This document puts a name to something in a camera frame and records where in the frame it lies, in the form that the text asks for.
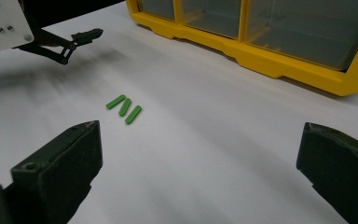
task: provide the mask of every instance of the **dark background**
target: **dark background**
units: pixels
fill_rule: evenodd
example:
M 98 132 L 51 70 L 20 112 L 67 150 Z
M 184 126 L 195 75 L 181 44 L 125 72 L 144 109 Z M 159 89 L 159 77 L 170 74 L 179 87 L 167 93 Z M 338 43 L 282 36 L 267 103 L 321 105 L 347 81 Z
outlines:
M 25 12 L 39 27 L 66 21 L 124 0 L 23 0 Z

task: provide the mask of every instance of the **black clamp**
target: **black clamp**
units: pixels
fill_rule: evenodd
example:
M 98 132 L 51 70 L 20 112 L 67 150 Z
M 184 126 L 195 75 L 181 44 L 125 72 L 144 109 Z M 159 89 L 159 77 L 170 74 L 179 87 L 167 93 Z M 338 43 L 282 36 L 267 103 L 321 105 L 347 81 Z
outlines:
M 103 167 L 100 122 L 77 124 L 11 169 L 0 224 L 68 223 Z
M 68 64 L 69 58 L 77 47 L 92 43 L 92 40 L 99 38 L 103 34 L 103 30 L 97 28 L 84 33 L 77 33 L 72 35 L 72 41 L 66 40 L 40 28 L 33 29 L 33 33 L 34 36 L 48 41 L 49 44 L 63 47 L 62 52 L 57 53 L 50 49 L 45 49 L 35 42 L 19 46 L 18 49 L 50 58 L 57 63 Z
M 358 224 L 358 140 L 306 123 L 296 167 L 350 224 Z

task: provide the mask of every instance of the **green block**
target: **green block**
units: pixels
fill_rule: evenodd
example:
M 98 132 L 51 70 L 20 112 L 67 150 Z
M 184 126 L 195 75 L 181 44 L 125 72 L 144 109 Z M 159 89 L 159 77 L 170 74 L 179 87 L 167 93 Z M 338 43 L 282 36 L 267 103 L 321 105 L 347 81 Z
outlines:
M 109 104 L 106 105 L 107 109 L 112 109 L 113 107 L 115 107 L 116 105 L 120 104 L 121 102 L 123 102 L 123 100 L 126 99 L 125 95 L 120 95 L 118 96 L 118 98 L 116 98 L 115 100 L 113 100 L 112 102 L 110 102 Z
M 118 114 L 121 116 L 121 117 L 124 117 L 127 113 L 127 110 L 129 109 L 130 107 L 130 104 L 131 104 L 131 99 L 130 98 L 127 98 L 123 105 L 121 106 L 120 108 L 120 111 L 118 111 Z
M 126 124 L 131 124 L 136 117 L 138 116 L 139 113 L 141 113 L 142 108 L 137 105 L 135 108 L 133 108 L 133 110 L 130 112 L 129 116 L 126 118 Z

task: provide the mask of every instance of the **yellow plastic frame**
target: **yellow plastic frame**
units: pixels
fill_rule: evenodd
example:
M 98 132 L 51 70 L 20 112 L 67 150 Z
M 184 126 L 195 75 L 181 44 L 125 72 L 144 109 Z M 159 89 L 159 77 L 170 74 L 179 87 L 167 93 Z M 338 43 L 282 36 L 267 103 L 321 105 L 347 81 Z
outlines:
M 139 11 L 137 0 L 126 0 L 132 19 L 166 38 L 188 39 L 217 49 L 233 57 L 238 64 L 268 77 L 290 77 L 324 91 L 344 96 L 358 92 L 358 51 L 346 72 L 285 56 L 244 42 L 246 6 L 241 2 L 238 39 L 230 39 L 185 26 L 181 21 L 179 0 L 173 0 L 174 21 L 167 21 Z

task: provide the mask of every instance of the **yellow container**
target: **yellow container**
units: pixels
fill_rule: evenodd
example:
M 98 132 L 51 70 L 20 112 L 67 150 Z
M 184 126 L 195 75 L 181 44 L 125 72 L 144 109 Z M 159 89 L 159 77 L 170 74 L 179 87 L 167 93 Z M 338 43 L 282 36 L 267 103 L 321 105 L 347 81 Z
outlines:
M 358 92 L 356 0 L 126 0 L 134 21 L 269 77 Z

